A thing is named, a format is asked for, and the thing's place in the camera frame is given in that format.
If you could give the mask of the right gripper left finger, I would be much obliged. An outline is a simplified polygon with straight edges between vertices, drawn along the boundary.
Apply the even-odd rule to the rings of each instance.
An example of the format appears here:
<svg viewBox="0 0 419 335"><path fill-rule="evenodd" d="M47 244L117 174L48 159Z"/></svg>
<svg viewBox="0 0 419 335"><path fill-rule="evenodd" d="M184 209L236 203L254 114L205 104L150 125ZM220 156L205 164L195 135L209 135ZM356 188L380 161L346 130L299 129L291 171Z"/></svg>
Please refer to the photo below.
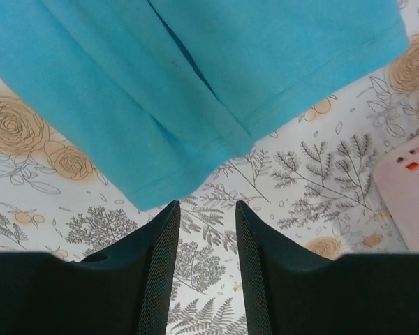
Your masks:
<svg viewBox="0 0 419 335"><path fill-rule="evenodd" d="M0 252L0 334L164 334L179 225L174 201L79 262Z"/></svg>

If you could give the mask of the turquoise t shirt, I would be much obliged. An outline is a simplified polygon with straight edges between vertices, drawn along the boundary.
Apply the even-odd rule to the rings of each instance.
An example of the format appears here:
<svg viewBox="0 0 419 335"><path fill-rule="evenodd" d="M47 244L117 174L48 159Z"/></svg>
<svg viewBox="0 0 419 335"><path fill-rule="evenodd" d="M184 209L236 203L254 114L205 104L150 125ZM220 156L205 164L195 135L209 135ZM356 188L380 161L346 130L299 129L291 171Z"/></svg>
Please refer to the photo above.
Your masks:
<svg viewBox="0 0 419 335"><path fill-rule="evenodd" d="M408 47L395 1L0 1L0 79L29 150L146 211Z"/></svg>

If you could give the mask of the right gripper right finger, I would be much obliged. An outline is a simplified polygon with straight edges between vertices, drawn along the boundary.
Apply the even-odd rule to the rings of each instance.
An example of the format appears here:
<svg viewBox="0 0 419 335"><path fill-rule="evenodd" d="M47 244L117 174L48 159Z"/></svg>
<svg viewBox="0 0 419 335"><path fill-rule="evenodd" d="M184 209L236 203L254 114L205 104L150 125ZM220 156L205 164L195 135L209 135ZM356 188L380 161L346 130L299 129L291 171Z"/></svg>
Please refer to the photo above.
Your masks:
<svg viewBox="0 0 419 335"><path fill-rule="evenodd" d="M235 209L250 334L419 334L419 253L319 256Z"/></svg>

